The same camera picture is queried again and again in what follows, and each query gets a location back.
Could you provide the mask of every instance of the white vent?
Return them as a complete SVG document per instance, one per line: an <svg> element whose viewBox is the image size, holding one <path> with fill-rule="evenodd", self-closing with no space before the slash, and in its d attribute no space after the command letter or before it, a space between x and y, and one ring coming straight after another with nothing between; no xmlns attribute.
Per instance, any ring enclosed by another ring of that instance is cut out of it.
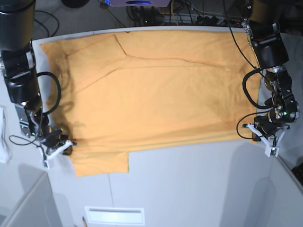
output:
<svg viewBox="0 0 303 227"><path fill-rule="evenodd" d="M145 225L143 208L85 207L85 210L91 224Z"/></svg>

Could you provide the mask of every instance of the blue light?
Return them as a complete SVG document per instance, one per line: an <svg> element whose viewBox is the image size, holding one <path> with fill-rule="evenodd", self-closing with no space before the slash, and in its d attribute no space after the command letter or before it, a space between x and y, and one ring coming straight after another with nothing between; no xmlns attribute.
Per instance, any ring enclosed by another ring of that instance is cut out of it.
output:
<svg viewBox="0 0 303 227"><path fill-rule="evenodd" d="M130 4L130 5L149 5L149 4L152 4L152 1L135 0L135 1L127 1L126 4Z"/></svg>

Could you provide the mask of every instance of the orange cloth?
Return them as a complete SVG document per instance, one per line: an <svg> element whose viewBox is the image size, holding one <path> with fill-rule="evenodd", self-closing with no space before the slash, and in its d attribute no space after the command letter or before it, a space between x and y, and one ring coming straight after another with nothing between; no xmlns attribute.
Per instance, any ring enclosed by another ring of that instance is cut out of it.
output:
<svg viewBox="0 0 303 227"><path fill-rule="evenodd" d="M257 65L245 34L235 37ZM242 91L252 67L230 33L109 33L41 48L62 86L52 118L78 143L77 176L128 172L130 151L237 139L237 121L256 110ZM257 100L259 76L247 87Z"/></svg>

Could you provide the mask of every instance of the robotic arm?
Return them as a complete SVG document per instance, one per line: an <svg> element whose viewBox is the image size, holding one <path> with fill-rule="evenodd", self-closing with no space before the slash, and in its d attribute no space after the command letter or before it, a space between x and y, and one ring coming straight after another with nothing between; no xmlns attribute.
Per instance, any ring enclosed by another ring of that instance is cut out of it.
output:
<svg viewBox="0 0 303 227"><path fill-rule="evenodd" d="M284 64L289 60L281 39L278 19L283 4L289 0L254 0L250 21L242 24L249 36L250 44L255 52L260 69L247 74L243 80L243 90L250 102L259 109L271 109L267 116L257 116L253 124L243 125L253 131L254 141L264 141L267 145L267 156L278 156L278 144L289 128L299 116L299 105L292 92L292 79ZM272 97L260 106L253 102L247 89L247 79L255 73L265 70L265 85L272 93ZM279 139L276 133L282 130Z"/></svg>
<svg viewBox="0 0 303 227"><path fill-rule="evenodd" d="M62 135L60 128L48 125L50 111L43 113L31 44L35 3L35 0L0 0L0 72L15 104L22 134L28 138L34 136L34 141L47 147L42 154L44 166L48 167L47 159L64 151L71 154L70 146L74 143Z"/></svg>
<svg viewBox="0 0 303 227"><path fill-rule="evenodd" d="M292 93L292 80L284 64L288 61L287 51L279 32L278 18L283 3L297 0L254 0L253 12L243 26L249 35L260 69L248 73L243 80L243 90L250 102L260 109L268 109L267 116L257 116L254 123L243 125L253 131L253 139L267 144L266 154L278 155L281 141L288 123L299 117L299 106ZM75 145L62 135L60 128L49 126L47 114L43 113L42 100L36 73L35 55L31 45L35 0L0 0L0 71L7 91L15 104L22 133L34 136L35 141L48 147L43 152L44 165L47 159ZM266 87L272 97L260 106L250 98L246 81L255 73L266 71ZM276 133L283 130L276 140Z"/></svg>

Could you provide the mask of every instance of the wire bundle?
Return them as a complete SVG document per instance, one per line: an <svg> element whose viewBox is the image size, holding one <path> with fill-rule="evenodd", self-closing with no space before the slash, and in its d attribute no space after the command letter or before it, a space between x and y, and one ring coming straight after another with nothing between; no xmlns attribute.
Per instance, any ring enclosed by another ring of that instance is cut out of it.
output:
<svg viewBox="0 0 303 227"><path fill-rule="evenodd" d="M34 19L34 21L35 21L37 24L39 24L41 27L44 28L44 30L45 30L46 33L47 33L47 37L54 37L54 35L58 32L59 27L60 27L60 22L59 22L58 18L55 17L53 14L48 13L48 12L45 12L45 11L42 11L42 10L36 10L35 12L37 12L37 13L44 13L44 14L50 15L52 18L54 18L54 19L56 20L56 22L57 22L57 28L56 28L56 30L50 35L50 32L49 32L48 28L47 28L42 22L40 22L39 20L37 20L36 18Z"/></svg>

